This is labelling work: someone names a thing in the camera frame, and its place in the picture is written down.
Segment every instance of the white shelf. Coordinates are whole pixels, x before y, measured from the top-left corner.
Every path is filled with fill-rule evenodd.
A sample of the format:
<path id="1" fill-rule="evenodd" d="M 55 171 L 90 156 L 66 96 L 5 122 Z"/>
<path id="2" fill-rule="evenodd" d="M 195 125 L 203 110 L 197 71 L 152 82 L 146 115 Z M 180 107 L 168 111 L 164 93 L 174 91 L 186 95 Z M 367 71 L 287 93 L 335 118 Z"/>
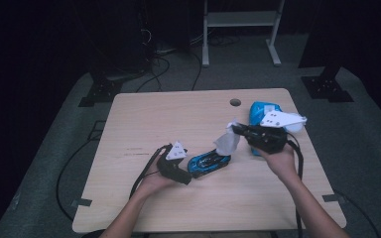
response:
<path id="1" fill-rule="evenodd" d="M 274 26 L 276 11 L 263 12 L 210 12 L 208 27 L 255 27 Z"/>

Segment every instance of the forearm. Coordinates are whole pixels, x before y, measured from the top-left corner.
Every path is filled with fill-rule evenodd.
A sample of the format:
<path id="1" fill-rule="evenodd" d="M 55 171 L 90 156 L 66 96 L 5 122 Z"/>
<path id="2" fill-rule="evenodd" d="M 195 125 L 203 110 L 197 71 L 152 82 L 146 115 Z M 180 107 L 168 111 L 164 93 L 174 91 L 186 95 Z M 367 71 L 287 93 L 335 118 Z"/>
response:
<path id="1" fill-rule="evenodd" d="M 299 177 L 282 179 L 312 237 L 348 237 L 326 213 Z"/>
<path id="2" fill-rule="evenodd" d="M 123 207 L 119 215 L 107 227 L 100 237 L 130 238 L 141 209 L 149 194 L 142 189 L 137 189 L 134 195 Z"/>

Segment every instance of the left hand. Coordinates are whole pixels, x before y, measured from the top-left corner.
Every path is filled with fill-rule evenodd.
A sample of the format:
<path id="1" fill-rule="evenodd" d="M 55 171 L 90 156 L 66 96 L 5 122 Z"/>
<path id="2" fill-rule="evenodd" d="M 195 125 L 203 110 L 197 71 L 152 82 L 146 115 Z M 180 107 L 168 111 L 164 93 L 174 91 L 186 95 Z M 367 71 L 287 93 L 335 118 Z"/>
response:
<path id="1" fill-rule="evenodd" d="M 142 179 L 141 184 L 138 187 L 138 189 L 145 191 L 147 195 L 151 195 L 167 186 L 176 183 L 169 178 L 163 177 L 160 172 L 158 172 L 159 169 L 157 168 L 157 161 L 160 157 L 161 156 L 158 156 L 156 160 L 154 160 L 154 162 L 150 165 L 147 171 L 147 176 Z"/>

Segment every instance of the gray carpet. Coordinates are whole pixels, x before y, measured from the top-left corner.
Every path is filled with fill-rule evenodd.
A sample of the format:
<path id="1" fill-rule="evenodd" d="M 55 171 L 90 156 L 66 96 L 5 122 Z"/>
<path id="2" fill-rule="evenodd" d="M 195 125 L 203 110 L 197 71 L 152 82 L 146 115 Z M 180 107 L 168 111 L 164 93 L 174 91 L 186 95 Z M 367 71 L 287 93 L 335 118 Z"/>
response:
<path id="1" fill-rule="evenodd" d="M 203 68 L 194 90 L 238 88 L 287 88 L 302 115 L 309 118 L 308 133 L 333 188 L 345 193 L 364 210 L 381 234 L 381 110 L 368 96 L 361 81 L 346 69 L 336 79 L 354 102 L 329 103 L 311 99 L 301 76 L 319 75 L 322 68 L 298 68 L 307 36 L 278 36 L 276 47 L 282 61 L 274 67 L 266 37 L 242 37 L 225 48 L 209 49 L 210 66 Z M 201 48 L 192 49 L 199 57 Z M 191 90 L 199 65 L 195 56 L 167 55 L 169 70 L 141 88 L 144 91 Z M 156 60 L 154 73 L 166 63 Z M 121 92 L 135 92 L 147 74 L 126 82 Z M 67 97 L 52 128 L 26 173 L 14 202 L 0 222 L 0 237 L 80 237 L 59 210 L 56 184 L 69 157 L 86 142 L 96 120 L 105 120 L 110 103 L 78 107 L 92 84 L 89 74 L 80 78 Z M 61 177 L 63 207 L 74 216 L 72 202 L 80 198 L 98 142 L 89 142 L 70 161 Z M 341 200 L 352 237 L 376 237 L 362 213 L 347 199 Z M 279 231 L 279 237 L 297 237 L 297 232 Z"/>

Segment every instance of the black cable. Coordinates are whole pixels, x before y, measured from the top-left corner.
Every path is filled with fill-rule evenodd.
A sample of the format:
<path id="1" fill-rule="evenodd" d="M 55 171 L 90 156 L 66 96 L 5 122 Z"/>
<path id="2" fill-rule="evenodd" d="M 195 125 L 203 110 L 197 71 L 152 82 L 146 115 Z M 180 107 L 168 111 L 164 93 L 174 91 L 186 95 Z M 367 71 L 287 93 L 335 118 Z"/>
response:
<path id="1" fill-rule="evenodd" d="M 292 136 L 294 138 L 294 140 L 297 142 L 297 145 L 296 145 L 296 143 L 294 143 L 293 141 L 290 141 L 290 140 L 287 141 L 287 143 L 296 151 L 296 154 L 298 156 L 298 161 L 299 161 L 298 176 L 300 179 L 302 179 L 303 178 L 303 166 L 304 166 L 305 159 L 303 157 L 302 151 L 300 149 L 300 144 L 299 144 L 298 140 L 296 139 L 296 137 L 290 133 L 288 133 L 288 134 L 290 136 Z M 297 222 L 297 229 L 298 229 L 299 237 L 302 238 L 303 237 L 302 217 L 300 216 L 299 211 L 297 209 L 296 209 L 296 222 Z"/>
<path id="2" fill-rule="evenodd" d="M 197 63 L 199 64 L 199 70 L 197 72 L 196 79 L 194 80 L 193 86 L 191 87 L 191 91 L 194 91 L 194 87 L 196 86 L 196 82 L 199 79 L 200 72 L 202 71 L 202 62 L 200 61 L 200 58 L 195 53 L 191 53 L 191 54 L 197 59 Z"/>
<path id="3" fill-rule="evenodd" d="M 56 197 L 57 197 L 57 202 L 58 202 L 58 207 L 60 208 L 61 212 L 66 216 L 67 219 L 73 221 L 73 218 L 67 213 L 67 211 L 64 209 L 64 207 L 62 206 L 62 203 L 61 203 L 61 199 L 60 199 L 60 192 L 59 192 L 59 188 L 60 188 L 60 183 L 61 183 L 61 178 L 62 178 L 62 175 L 64 174 L 64 170 L 66 169 L 66 167 L 69 165 L 69 163 L 72 161 L 72 159 L 75 157 L 75 155 L 80 151 L 82 150 L 82 148 L 84 148 L 86 145 L 88 145 L 88 143 L 90 143 L 91 141 L 95 141 L 97 138 L 99 138 L 100 136 L 102 135 L 102 133 L 99 133 L 91 138 L 88 138 L 86 140 L 86 142 L 84 144 L 82 144 L 75 152 L 73 152 L 73 154 L 69 157 L 69 159 L 64 163 L 63 165 L 63 168 L 58 176 L 58 181 L 57 181 L 57 188 L 56 188 Z"/>
<path id="4" fill-rule="evenodd" d="M 146 80 L 145 82 L 143 82 L 143 83 L 138 87 L 138 89 L 137 89 L 135 92 L 138 92 L 138 91 L 139 91 L 145 84 L 147 84 L 148 82 L 150 82 L 150 81 L 152 81 L 152 80 L 158 78 L 159 76 L 161 76 L 161 75 L 163 75 L 165 72 L 167 72 L 167 70 L 169 70 L 169 68 L 170 68 L 170 63 L 169 63 L 168 60 L 163 59 L 163 58 L 157 58 L 157 59 L 158 59 L 158 60 L 163 60 L 163 61 L 167 64 L 166 69 L 164 69 L 161 73 L 159 73 L 159 74 L 157 74 L 157 75 L 151 77 L 150 79 Z"/>
<path id="5" fill-rule="evenodd" d="M 367 222 L 369 222 L 370 226 L 372 227 L 373 231 L 375 232 L 376 234 L 376 237 L 380 238 L 380 234 L 379 234 L 379 231 L 377 230 L 375 224 L 373 223 L 373 221 L 370 219 L 370 217 L 366 214 L 366 212 L 361 209 L 361 207 L 356 203 L 354 202 L 351 198 L 349 198 L 345 193 L 333 188 L 333 191 L 335 191 L 336 193 L 338 193 L 340 196 L 342 196 L 344 199 L 346 199 L 347 201 L 349 201 L 355 208 L 357 208 L 360 213 L 364 216 L 364 218 L 366 218 Z"/>
<path id="6" fill-rule="evenodd" d="M 146 173 L 147 173 L 147 170 L 150 168 L 151 164 L 156 160 L 157 156 L 160 155 L 160 153 L 166 149 L 168 147 L 168 145 L 166 146 L 163 146 L 159 149 L 157 149 L 157 151 L 154 153 L 154 155 L 150 158 L 150 160 L 148 161 L 147 165 L 145 166 L 145 168 L 141 171 L 141 173 L 139 174 L 139 176 L 137 177 L 137 179 L 135 180 L 134 184 L 132 185 L 132 188 L 131 188 L 131 192 L 129 193 L 129 198 L 132 197 L 132 195 L 134 194 L 135 190 L 137 189 L 138 187 L 138 184 L 141 182 L 141 180 L 147 176 Z"/>

